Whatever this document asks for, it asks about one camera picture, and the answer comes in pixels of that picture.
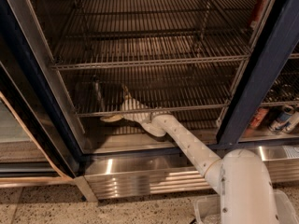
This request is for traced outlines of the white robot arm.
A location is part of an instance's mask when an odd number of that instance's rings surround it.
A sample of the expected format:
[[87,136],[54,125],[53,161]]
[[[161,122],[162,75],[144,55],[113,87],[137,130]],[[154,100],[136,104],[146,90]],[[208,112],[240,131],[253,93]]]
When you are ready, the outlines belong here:
[[121,85],[121,113],[104,117],[113,122],[127,119],[137,122],[148,133],[169,134],[181,151],[221,198],[221,224],[279,224],[278,208],[267,167],[255,153],[235,149],[220,157],[186,129],[172,114],[137,101]]

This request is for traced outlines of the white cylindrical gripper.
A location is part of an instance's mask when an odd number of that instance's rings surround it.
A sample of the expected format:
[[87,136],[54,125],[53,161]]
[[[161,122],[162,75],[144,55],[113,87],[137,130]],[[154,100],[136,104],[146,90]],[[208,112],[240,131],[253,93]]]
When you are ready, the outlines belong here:
[[123,111],[123,114],[101,117],[100,120],[103,122],[116,122],[125,118],[139,124],[151,123],[151,113],[149,112],[149,108],[132,98],[129,89],[125,84],[122,84],[121,87],[123,98],[125,99],[121,105],[121,111]]

